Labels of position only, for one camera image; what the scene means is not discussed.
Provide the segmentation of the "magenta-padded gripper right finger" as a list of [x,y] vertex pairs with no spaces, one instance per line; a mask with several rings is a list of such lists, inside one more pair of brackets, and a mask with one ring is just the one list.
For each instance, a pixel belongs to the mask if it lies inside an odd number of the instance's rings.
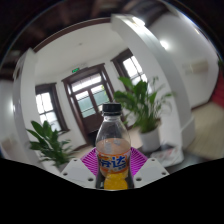
[[143,187],[168,175],[167,170],[156,158],[147,158],[135,148],[131,149],[130,173],[135,188]]

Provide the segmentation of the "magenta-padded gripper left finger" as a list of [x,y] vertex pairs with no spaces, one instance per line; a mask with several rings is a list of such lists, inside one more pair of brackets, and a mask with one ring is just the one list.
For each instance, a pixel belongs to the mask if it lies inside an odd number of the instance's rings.
[[98,175],[98,159],[93,148],[81,158],[73,158],[61,172],[61,176],[76,185],[95,189]]

